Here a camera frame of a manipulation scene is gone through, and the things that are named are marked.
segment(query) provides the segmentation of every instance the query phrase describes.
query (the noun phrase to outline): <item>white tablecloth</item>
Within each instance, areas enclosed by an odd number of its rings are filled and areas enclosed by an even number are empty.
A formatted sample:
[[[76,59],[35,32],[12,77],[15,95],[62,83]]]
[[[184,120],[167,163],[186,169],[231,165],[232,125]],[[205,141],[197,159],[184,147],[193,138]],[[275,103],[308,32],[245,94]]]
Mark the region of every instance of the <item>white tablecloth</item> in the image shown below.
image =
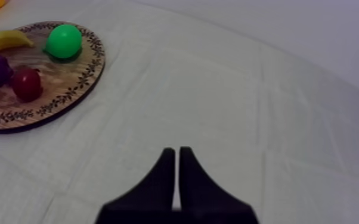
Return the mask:
[[[0,10],[0,30],[45,20],[93,30],[106,67],[69,113],[0,135],[0,223],[93,223],[164,147],[182,145],[261,223],[359,223],[359,90],[271,46],[143,4],[12,0]]]

